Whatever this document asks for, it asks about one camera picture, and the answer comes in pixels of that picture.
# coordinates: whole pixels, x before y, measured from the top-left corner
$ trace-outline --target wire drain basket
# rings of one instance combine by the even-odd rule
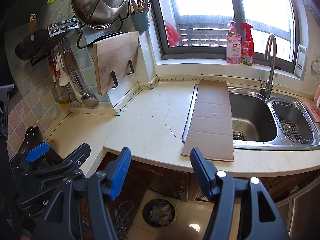
[[[290,140],[298,144],[313,141],[313,131],[300,109],[289,103],[274,102],[272,111],[278,126]]]

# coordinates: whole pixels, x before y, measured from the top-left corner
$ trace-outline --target silver screw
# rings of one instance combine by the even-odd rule
[[[96,175],[97,175],[99,178],[101,178],[101,177],[105,176],[106,173],[105,173],[104,171],[97,171],[97,172],[96,172]]]
[[[257,177],[252,177],[250,180],[253,184],[258,184],[260,182],[260,180]]]
[[[68,184],[71,182],[71,179],[69,177],[65,177],[63,180],[62,180],[65,184]]]
[[[76,174],[76,175],[78,175],[78,174],[81,173],[81,170],[80,170],[80,169],[74,170],[73,173]]]
[[[217,171],[217,175],[220,177],[220,178],[223,178],[225,177],[227,174],[225,171]]]

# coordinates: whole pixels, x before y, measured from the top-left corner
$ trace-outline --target utensil holder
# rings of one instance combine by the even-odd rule
[[[150,18],[148,12],[132,14],[132,20],[134,28],[139,32],[139,34],[143,34],[149,30]]]

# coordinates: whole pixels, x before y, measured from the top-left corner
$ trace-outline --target red spray bottle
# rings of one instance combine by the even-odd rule
[[[252,25],[241,23],[241,29],[245,29],[246,38],[241,44],[241,62],[248,66],[252,66],[253,62],[253,38],[251,35]]]

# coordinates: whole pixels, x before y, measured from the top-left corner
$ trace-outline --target blue gripper pad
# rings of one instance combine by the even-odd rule
[[[124,147],[118,158],[112,162],[112,167],[108,172],[107,179],[109,182],[109,198],[115,200],[121,192],[125,176],[127,175],[131,163],[131,152],[129,148]]]
[[[44,142],[32,150],[28,151],[28,155],[26,157],[27,162],[34,162],[36,159],[40,158],[42,155],[47,153],[50,149],[50,146],[47,142]]]
[[[216,187],[215,174],[218,171],[213,163],[206,161],[199,148],[193,148],[190,161],[203,195],[213,198],[212,189]]]

